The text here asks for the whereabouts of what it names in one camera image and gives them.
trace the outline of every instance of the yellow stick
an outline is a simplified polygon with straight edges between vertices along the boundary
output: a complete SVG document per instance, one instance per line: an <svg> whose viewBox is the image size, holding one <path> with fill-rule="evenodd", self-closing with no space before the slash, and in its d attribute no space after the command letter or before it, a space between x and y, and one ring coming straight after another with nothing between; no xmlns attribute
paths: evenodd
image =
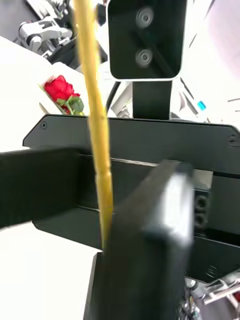
<svg viewBox="0 0 240 320"><path fill-rule="evenodd" d="M78 55L85 76L89 102L89 129L96 172L96 189L100 209L102 245L112 223L113 186L109 152L109 131L106 109L97 83L99 61L95 37L95 14L91 0L74 0L75 23L78 32Z"/></svg>

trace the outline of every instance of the red rose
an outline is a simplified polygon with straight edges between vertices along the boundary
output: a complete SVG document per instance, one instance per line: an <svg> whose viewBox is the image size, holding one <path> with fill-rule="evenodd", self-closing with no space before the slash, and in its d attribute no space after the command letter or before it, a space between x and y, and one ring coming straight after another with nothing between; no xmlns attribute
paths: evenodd
<svg viewBox="0 0 240 320"><path fill-rule="evenodd" d="M71 96L80 97L80 94L74 92L72 84L68 83L63 75L59 75L52 82L46 82L44 84L44 90L55 102L57 102L58 99L68 100Z"/></svg>

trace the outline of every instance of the green leaves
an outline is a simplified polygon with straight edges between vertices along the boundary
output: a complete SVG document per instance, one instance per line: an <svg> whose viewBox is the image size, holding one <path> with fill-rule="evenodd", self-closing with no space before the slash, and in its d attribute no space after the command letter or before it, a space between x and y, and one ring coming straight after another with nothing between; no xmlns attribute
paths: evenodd
<svg viewBox="0 0 240 320"><path fill-rule="evenodd" d="M79 96L71 95L67 100L57 99L56 101L61 107L66 106L72 116L82 116L84 103Z"/></svg>
<svg viewBox="0 0 240 320"><path fill-rule="evenodd" d="M74 113L79 114L84 109L84 103L79 96L71 96L67 102L69 103L70 107L74 111Z"/></svg>

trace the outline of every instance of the black metal bracket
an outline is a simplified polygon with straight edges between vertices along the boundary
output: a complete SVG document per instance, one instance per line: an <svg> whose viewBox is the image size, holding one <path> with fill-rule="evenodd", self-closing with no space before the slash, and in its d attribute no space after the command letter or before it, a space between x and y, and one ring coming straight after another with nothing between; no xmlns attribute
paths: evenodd
<svg viewBox="0 0 240 320"><path fill-rule="evenodd" d="M169 120L171 93L172 81L133 82L133 117Z"/></svg>
<svg viewBox="0 0 240 320"><path fill-rule="evenodd" d="M163 159L212 171L207 223L196 230L188 275L211 282L238 269L240 148L235 141L239 139L239 132L228 125L135 119L110 119L109 127L115 205L134 191ZM58 146L79 150L77 206L34 223L40 230L101 248L87 118L45 116L23 144L30 148Z"/></svg>

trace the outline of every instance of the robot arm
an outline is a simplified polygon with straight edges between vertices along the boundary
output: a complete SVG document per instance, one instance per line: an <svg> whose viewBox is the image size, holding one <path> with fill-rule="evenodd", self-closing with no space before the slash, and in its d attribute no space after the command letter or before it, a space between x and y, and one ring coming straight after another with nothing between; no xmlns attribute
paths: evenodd
<svg viewBox="0 0 240 320"><path fill-rule="evenodd" d="M37 53L43 41L57 38L70 39L73 31L60 27L52 17L47 16L41 21L24 22L19 27L18 34L23 45Z"/></svg>

